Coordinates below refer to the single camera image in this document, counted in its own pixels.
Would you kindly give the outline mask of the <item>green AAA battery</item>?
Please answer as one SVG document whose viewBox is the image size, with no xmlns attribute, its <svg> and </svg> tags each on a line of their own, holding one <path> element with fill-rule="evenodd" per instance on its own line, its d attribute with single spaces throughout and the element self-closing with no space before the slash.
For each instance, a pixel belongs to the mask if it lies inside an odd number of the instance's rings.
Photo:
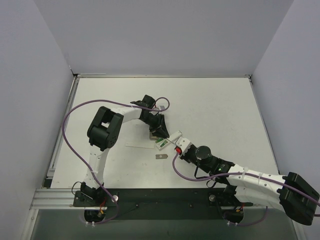
<svg viewBox="0 0 320 240">
<path fill-rule="evenodd" d="M 157 143 L 157 146 L 159 147 L 159 148 L 162 148 L 164 145 L 166 145 L 167 144 L 167 141 L 166 140 L 162 140 L 162 141 L 160 141 L 160 142 L 158 142 Z"/>
</svg>

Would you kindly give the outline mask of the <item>small grey battery cover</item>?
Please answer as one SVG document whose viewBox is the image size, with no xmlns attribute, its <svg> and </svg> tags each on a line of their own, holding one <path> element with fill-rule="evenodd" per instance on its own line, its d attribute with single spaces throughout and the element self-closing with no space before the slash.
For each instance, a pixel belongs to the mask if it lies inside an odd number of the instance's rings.
<svg viewBox="0 0 320 240">
<path fill-rule="evenodd" d="M 168 155 L 167 155 L 167 154 L 156 154 L 156 155 L 155 155 L 155 158 L 156 158 L 157 160 L 167 159 L 167 158 L 168 158 Z"/>
</svg>

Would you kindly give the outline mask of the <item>white remote control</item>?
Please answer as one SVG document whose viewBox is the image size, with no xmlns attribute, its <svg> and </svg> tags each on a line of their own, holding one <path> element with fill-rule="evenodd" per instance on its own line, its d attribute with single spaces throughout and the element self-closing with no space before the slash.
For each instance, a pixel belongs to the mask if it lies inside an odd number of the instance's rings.
<svg viewBox="0 0 320 240">
<path fill-rule="evenodd" d="M 175 133 L 171 134 L 168 138 L 159 138 L 158 140 L 156 140 L 155 146 L 159 151 L 162 151 L 169 145 L 175 144 L 182 135 L 182 132 L 178 130 Z"/>
</svg>

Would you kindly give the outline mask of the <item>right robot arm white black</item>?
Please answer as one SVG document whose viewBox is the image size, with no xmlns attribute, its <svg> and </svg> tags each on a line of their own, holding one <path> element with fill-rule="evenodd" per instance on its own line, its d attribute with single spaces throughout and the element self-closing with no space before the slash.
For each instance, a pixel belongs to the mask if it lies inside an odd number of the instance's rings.
<svg viewBox="0 0 320 240">
<path fill-rule="evenodd" d="M 194 176 L 193 182 L 213 180 L 225 184 L 228 195 L 238 202 L 258 204 L 284 212 L 291 220 L 310 226 L 320 205 L 319 193 L 299 174 L 267 174 L 254 171 L 212 155 L 207 146 L 175 147 L 176 156 L 195 165 L 205 176 Z"/>
</svg>

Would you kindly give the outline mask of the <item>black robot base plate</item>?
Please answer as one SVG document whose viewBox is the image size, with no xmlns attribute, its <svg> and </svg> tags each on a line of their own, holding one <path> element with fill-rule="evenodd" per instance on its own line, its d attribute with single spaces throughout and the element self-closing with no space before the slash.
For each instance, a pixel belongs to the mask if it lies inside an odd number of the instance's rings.
<svg viewBox="0 0 320 240">
<path fill-rule="evenodd" d="M 85 216 L 116 215 L 118 220 L 217 220 L 223 209 L 234 210 L 252 203 L 242 203 L 225 188 L 111 188 L 94 201 L 79 190 L 73 206 L 84 208 Z"/>
</svg>

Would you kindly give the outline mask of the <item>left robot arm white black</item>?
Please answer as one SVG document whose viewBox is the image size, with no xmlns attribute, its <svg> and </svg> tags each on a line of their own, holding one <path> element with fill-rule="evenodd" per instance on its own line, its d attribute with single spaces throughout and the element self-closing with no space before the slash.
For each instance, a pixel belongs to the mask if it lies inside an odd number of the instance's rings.
<svg viewBox="0 0 320 240">
<path fill-rule="evenodd" d="M 86 177 L 81 184 L 80 191 L 84 199 L 92 206 L 101 203 L 107 194 L 102 189 L 104 184 L 104 169 L 109 150 L 116 144 L 122 124 L 131 120 L 141 120 L 149 126 L 149 132 L 156 137 L 166 139 L 168 133 L 165 116 L 161 113 L 153 114 L 156 100 L 145 95 L 142 100 L 133 101 L 134 106 L 107 108 L 101 106 L 96 112 L 88 130 L 90 144 L 89 166 Z"/>
</svg>

